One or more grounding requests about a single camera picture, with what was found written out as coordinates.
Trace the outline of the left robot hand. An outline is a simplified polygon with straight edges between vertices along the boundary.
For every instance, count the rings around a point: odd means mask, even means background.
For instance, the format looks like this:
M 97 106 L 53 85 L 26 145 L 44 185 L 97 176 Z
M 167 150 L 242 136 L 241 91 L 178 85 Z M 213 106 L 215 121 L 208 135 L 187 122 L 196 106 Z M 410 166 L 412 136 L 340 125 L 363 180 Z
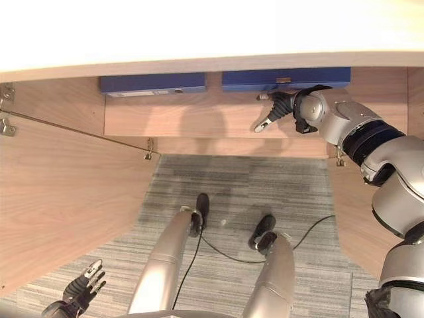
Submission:
M 76 299 L 81 308 L 80 313 L 86 311 L 89 303 L 96 296 L 94 287 L 105 275 L 105 271 L 102 268 L 102 259 L 91 263 L 77 278 L 66 286 L 62 294 L 62 300 L 66 303 L 71 303 Z

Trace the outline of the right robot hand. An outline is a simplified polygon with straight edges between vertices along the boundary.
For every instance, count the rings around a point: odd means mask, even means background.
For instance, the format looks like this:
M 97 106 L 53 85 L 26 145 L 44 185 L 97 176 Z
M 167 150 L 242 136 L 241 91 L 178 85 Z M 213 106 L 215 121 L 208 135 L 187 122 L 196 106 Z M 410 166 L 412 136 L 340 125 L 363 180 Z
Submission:
M 272 108 L 269 114 L 262 119 L 254 128 L 255 133 L 261 133 L 267 126 L 274 121 L 285 117 L 293 112 L 295 94 L 282 91 L 272 93 L 261 93 L 256 96 L 257 101 L 269 100 L 272 102 Z

